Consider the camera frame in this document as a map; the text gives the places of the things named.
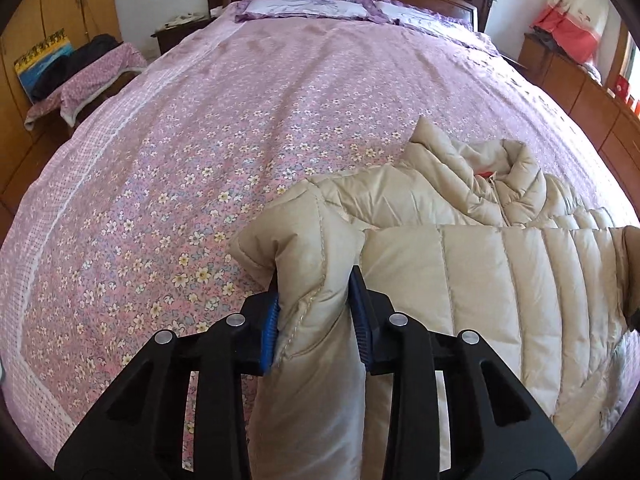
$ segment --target curtain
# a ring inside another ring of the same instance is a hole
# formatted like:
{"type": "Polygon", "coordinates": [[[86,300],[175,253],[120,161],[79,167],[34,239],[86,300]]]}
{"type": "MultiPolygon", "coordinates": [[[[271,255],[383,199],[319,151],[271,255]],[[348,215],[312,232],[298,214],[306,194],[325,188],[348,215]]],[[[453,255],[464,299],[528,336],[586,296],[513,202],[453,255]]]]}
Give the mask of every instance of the curtain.
{"type": "Polygon", "coordinates": [[[609,16],[609,0],[548,0],[533,23],[578,63],[592,61],[609,16]]]}

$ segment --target bed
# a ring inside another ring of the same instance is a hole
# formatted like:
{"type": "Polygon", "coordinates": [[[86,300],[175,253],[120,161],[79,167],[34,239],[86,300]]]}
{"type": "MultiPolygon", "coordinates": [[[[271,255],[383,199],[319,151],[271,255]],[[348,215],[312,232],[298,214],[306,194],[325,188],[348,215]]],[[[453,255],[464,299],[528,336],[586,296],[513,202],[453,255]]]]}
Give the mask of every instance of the bed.
{"type": "MultiPolygon", "coordinates": [[[[0,250],[2,390],[23,451],[49,465],[156,330],[206,330],[257,292],[226,247],[265,203],[305,175],[395,161],[420,115],[465,142],[526,142],[587,206],[638,225],[586,136],[500,57],[395,25],[236,23],[237,1],[209,0],[225,14],[78,128],[0,250]]],[[[494,2],[401,1],[479,32],[494,2]]],[[[629,334],[620,354],[637,353],[629,334]]],[[[621,412],[639,373],[624,358],[617,373],[621,412]]],[[[243,390],[248,418],[255,381],[243,390]]],[[[185,468],[192,434],[188,405],[185,468]]]]}

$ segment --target puffer jacket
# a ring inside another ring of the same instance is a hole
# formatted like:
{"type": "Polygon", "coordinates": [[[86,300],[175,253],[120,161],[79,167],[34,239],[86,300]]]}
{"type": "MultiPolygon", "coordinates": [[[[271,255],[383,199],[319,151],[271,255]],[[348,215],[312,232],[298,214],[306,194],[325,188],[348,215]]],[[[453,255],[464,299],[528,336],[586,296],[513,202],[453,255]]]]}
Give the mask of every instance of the puffer jacket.
{"type": "Polygon", "coordinates": [[[430,330],[481,333],[579,463],[617,420],[640,232],[587,211],[519,142],[465,146],[420,120],[398,165],[300,182],[231,248],[265,286],[278,269],[276,357],[250,422],[258,480],[382,474],[391,381],[360,363],[346,306],[356,264],[430,330]]]}

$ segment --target black bag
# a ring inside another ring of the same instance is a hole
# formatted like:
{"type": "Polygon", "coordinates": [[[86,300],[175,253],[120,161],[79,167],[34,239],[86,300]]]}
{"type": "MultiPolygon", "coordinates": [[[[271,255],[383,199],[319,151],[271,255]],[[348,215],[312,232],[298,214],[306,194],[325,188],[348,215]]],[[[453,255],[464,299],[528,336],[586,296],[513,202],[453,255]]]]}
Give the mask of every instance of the black bag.
{"type": "Polygon", "coordinates": [[[104,56],[108,51],[119,46],[118,41],[109,34],[99,34],[86,45],[81,46],[78,50],[69,56],[60,56],[44,69],[36,84],[31,90],[31,98],[37,103],[51,95],[62,83],[71,79],[71,77],[83,68],[91,65],[104,56]]]}

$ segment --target metal screw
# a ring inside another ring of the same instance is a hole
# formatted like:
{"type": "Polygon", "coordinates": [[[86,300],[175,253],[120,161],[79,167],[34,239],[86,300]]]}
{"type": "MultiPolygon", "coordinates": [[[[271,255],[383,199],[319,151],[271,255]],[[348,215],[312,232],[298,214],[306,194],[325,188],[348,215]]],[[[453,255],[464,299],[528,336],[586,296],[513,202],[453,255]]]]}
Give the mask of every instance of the metal screw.
{"type": "Polygon", "coordinates": [[[400,314],[399,312],[396,312],[395,314],[392,314],[391,316],[389,316],[389,323],[391,323],[394,326],[405,326],[407,323],[409,323],[409,320],[407,319],[407,316],[405,316],[404,314],[400,314]]]}
{"type": "Polygon", "coordinates": [[[462,341],[469,345],[475,345],[480,342],[480,336],[473,330],[465,330],[462,333],[462,341]]]}
{"type": "Polygon", "coordinates": [[[174,334],[171,331],[169,331],[169,330],[161,330],[154,337],[154,341],[156,343],[158,343],[159,345],[165,345],[169,341],[171,341],[171,339],[173,339],[173,338],[174,338],[174,334]]]}
{"type": "Polygon", "coordinates": [[[244,324],[244,316],[242,314],[232,314],[226,318],[226,324],[229,326],[241,326],[244,324]]]}

